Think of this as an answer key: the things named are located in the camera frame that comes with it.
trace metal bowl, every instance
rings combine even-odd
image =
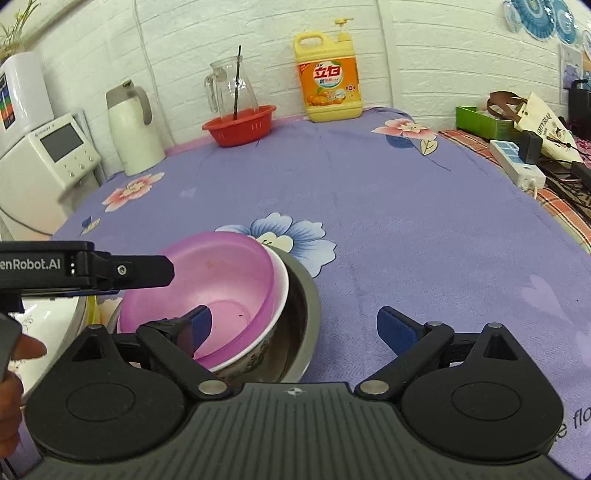
[[[296,383],[310,365],[320,331],[320,297],[308,271],[289,253],[273,248],[287,267],[290,290],[273,337],[258,365],[234,378],[232,384],[245,382]],[[121,305],[108,323],[115,331]]]

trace orange label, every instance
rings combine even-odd
[[[298,65],[306,106],[339,105],[361,100],[355,58]]]

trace pink flower print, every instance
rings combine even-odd
[[[392,135],[394,137],[414,138],[417,140],[435,140],[437,135],[430,128],[416,124],[408,118],[388,120],[385,127],[377,127],[372,130],[376,134]]]
[[[103,205],[107,205],[105,212],[114,212],[127,203],[128,200],[135,200],[150,191],[152,184],[164,177],[164,172],[155,175],[143,175],[135,180],[130,181],[124,189],[116,189],[107,199]]]

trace black straw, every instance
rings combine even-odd
[[[236,90],[234,91],[234,120],[238,118],[238,79],[240,78],[240,55],[242,45],[238,46],[238,58],[236,59]]]

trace white thermos jug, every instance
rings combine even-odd
[[[126,80],[109,90],[106,99],[111,138],[125,174],[135,175],[163,160],[166,154],[145,90]]]

